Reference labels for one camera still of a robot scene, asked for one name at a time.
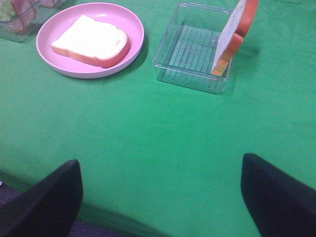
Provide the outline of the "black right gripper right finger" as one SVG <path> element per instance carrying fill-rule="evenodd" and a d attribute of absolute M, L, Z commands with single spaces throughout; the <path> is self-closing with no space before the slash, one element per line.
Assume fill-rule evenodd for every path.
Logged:
<path fill-rule="evenodd" d="M 260 156 L 244 154 L 241 193 L 263 237 L 314 237 L 316 191 Z"/>

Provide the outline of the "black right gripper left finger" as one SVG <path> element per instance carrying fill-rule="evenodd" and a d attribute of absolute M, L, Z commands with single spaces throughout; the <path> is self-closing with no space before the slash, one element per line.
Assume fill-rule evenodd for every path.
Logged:
<path fill-rule="evenodd" d="M 0 208 L 2 237 L 67 237 L 83 197 L 78 160 L 70 160 Z"/>

